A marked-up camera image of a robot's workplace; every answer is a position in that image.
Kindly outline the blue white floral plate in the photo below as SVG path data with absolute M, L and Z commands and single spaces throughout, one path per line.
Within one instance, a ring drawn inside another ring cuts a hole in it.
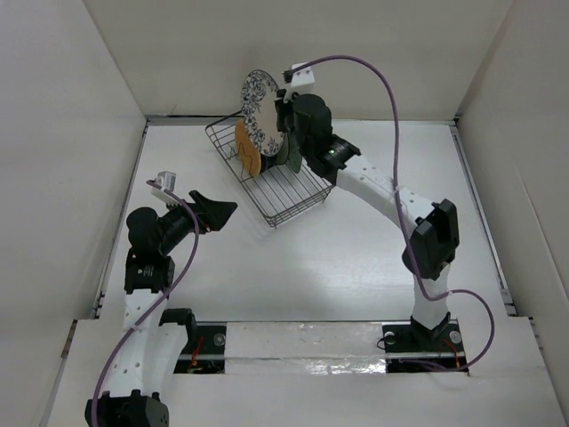
M 251 71 L 241 89 L 245 130 L 254 147 L 266 157 L 274 157 L 285 139 L 276 126 L 275 100 L 278 90 L 275 79 L 262 69 Z

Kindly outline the black round bowl plate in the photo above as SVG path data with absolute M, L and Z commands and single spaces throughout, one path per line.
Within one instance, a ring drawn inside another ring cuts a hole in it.
M 277 156 L 261 155 L 260 160 L 261 160 L 260 173 L 264 173 L 267 170 L 271 169 L 272 167 L 279 165 Z

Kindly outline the orange woven bamboo round plate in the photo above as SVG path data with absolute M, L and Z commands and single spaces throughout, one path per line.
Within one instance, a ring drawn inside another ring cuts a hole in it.
M 242 161 L 244 169 L 251 176 L 258 176 L 262 166 L 261 154 L 248 136 L 243 120 L 236 122 L 234 136 L 236 153 Z

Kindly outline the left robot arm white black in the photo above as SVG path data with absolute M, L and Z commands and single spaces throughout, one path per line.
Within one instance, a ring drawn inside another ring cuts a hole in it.
M 186 276 L 191 261 L 176 273 L 171 251 L 187 236 L 221 230 L 236 211 L 231 201 L 216 201 L 196 190 L 190 199 L 159 189 L 167 213 L 150 207 L 126 219 L 130 248 L 125 261 L 123 335 L 111 351 L 86 402 L 90 426 L 166 426 L 163 402 L 181 353 L 197 345 L 196 318 L 189 308 L 170 309 L 168 300 Z

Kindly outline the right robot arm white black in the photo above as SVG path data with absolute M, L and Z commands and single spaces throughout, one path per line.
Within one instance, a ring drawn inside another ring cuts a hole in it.
M 297 143 L 314 174 L 362 199 L 402 231 L 402 261 L 414 280 L 411 339 L 422 350 L 432 349 L 450 322 L 448 275 L 460 243 L 455 204 L 421 197 L 376 168 L 359 148 L 334 133 L 331 110 L 321 97 L 287 95 L 280 89 L 275 107 L 278 130 Z

